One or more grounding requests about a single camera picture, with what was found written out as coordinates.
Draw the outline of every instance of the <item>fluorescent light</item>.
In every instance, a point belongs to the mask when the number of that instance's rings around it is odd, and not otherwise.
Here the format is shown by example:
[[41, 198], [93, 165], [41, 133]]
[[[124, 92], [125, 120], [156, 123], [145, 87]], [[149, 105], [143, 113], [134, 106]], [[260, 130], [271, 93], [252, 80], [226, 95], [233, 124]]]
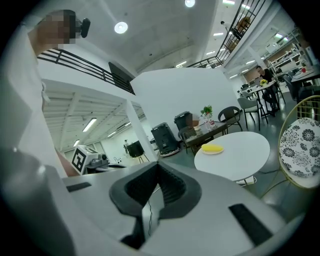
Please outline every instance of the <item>fluorescent light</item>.
[[73, 146], [75, 147], [76, 145], [78, 145], [78, 143], [79, 143], [79, 139], [77, 139], [76, 141], [75, 141], [75, 143], [73, 144]]
[[243, 8], [246, 8], [247, 10], [250, 9], [250, 6], [249, 6], [249, 5], [242, 4], [242, 7], [243, 7]]
[[234, 1], [230, 1], [230, 0], [222, 0], [222, 3], [229, 4], [229, 5], [234, 5], [235, 4]]
[[90, 120], [90, 122], [85, 126], [85, 128], [83, 129], [83, 132], [85, 133], [86, 131], [88, 131], [90, 129], [90, 127], [94, 124], [94, 122], [96, 121], [96, 118], [92, 118]]
[[127, 23], [121, 21], [114, 26], [114, 31], [118, 34], [123, 34], [128, 29]]
[[185, 0], [184, 1], [184, 4], [185, 4], [186, 7], [192, 7], [192, 6], [195, 5], [195, 3], [196, 3], [195, 0]]
[[179, 67], [179, 66], [181, 66], [181, 65], [183, 65], [185, 63], [187, 63], [187, 61], [181, 62], [180, 64], [176, 65], [175, 67], [177, 68], [177, 67]]
[[113, 133], [111, 133], [110, 135], [108, 135], [108, 138], [112, 135], [114, 135], [117, 131], [114, 131]]

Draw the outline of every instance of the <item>ceiling beam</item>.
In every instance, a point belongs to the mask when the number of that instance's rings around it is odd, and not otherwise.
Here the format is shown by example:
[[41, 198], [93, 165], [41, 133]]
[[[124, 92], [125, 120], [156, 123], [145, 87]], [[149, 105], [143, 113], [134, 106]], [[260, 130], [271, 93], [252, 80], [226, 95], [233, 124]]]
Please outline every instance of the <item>ceiling beam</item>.
[[78, 93], [78, 92], [75, 92], [74, 95], [73, 95], [73, 98], [71, 100], [71, 103], [69, 105], [68, 111], [66, 112], [65, 119], [64, 119], [61, 138], [60, 138], [60, 143], [59, 143], [59, 150], [62, 150], [62, 145], [63, 145], [63, 142], [65, 140], [67, 129], [68, 129], [68, 125], [69, 125], [69, 122], [70, 122], [70, 116], [72, 116], [72, 114], [74, 113], [74, 110], [75, 110], [80, 98], [81, 98], [81, 94]]
[[81, 143], [86, 144], [86, 141], [97, 132], [99, 127], [106, 125], [107, 122], [109, 122], [115, 115], [117, 115], [119, 112], [121, 112], [124, 108], [125, 108], [125, 104], [122, 103], [114, 111], [112, 111], [101, 123], [99, 123], [90, 133], [88, 133], [87, 136], [85, 136], [82, 139]]

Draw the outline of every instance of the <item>ceiling light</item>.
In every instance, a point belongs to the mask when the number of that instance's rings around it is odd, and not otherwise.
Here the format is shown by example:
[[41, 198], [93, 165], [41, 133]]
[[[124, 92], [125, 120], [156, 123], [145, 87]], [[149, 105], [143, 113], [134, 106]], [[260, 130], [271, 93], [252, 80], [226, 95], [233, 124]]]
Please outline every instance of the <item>ceiling light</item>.
[[77, 139], [76, 141], [75, 141], [75, 143], [73, 144], [73, 146], [75, 147], [76, 145], [78, 145], [78, 143], [79, 143], [79, 139]]
[[184, 4], [185, 4], [186, 7], [192, 7], [192, 6], [195, 5], [195, 3], [196, 3], [195, 0], [185, 0], [184, 1]]
[[246, 8], [247, 10], [249, 10], [249, 9], [250, 9], [250, 6], [249, 6], [249, 5], [245, 5], [245, 4], [243, 4], [243, 5], [242, 5], [242, 7], [243, 7], [243, 8]]
[[248, 61], [248, 62], [246, 63], [246, 65], [247, 65], [247, 64], [250, 64], [250, 63], [252, 63], [252, 62], [255, 62], [255, 60]]
[[275, 34], [275, 37], [276, 37], [276, 38], [282, 38], [283, 35], [282, 35], [282, 34], [279, 34], [279, 33], [276, 33], [276, 34]]
[[113, 133], [111, 133], [110, 135], [108, 135], [108, 138], [112, 135], [114, 135], [117, 131], [114, 131]]
[[90, 127], [94, 124], [95, 121], [97, 121], [97, 119], [96, 118], [92, 118], [90, 120], [90, 122], [83, 129], [83, 132], [85, 133], [86, 131], [88, 131], [90, 129]]
[[187, 63], [187, 61], [181, 62], [180, 64], [176, 65], [175, 67], [177, 68], [177, 67], [179, 67], [179, 66], [181, 66], [181, 65], [183, 65], [185, 63]]
[[119, 22], [114, 26], [114, 31], [118, 34], [123, 34], [128, 29], [128, 25], [125, 22]]
[[222, 3], [224, 3], [224, 4], [230, 4], [230, 5], [234, 5], [234, 4], [235, 4], [235, 1], [222, 0]]

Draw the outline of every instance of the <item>white pillar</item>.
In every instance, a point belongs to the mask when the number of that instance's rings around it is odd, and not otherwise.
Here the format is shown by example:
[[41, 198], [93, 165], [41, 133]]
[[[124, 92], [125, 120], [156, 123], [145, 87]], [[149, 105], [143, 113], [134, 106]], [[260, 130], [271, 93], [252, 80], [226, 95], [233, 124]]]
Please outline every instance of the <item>white pillar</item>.
[[254, 50], [252, 49], [250, 46], [247, 48], [247, 50], [249, 51], [249, 53], [252, 55], [252, 57], [254, 58], [255, 62], [261, 66], [261, 68], [266, 69], [267, 66], [265, 64], [265, 62], [261, 59], [261, 56]]
[[145, 133], [145, 130], [141, 125], [141, 122], [137, 116], [134, 106], [132, 105], [132, 102], [128, 99], [125, 103], [125, 112], [129, 118], [129, 121], [131, 122], [132, 128], [136, 136], [138, 137], [138, 140], [144, 150], [146, 157], [149, 159], [150, 162], [157, 161], [158, 158], [156, 156], [156, 153], [152, 148], [151, 143]]

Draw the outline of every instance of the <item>seated person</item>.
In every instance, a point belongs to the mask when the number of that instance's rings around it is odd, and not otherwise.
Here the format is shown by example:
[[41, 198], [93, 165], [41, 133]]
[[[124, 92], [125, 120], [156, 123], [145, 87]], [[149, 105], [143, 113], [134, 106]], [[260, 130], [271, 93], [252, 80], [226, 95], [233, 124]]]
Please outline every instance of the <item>seated person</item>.
[[[261, 66], [258, 65], [256, 67], [256, 70], [260, 74], [260, 77], [267, 80], [268, 83], [275, 80], [274, 76], [272, 75], [271, 71], [268, 68], [263, 69]], [[277, 93], [277, 86], [278, 86], [277, 83], [275, 83], [274, 86], [267, 88], [266, 92], [264, 92], [262, 95], [262, 98], [270, 104], [272, 109], [275, 109], [277, 104], [276, 103], [277, 99], [275, 96], [275, 93]]]

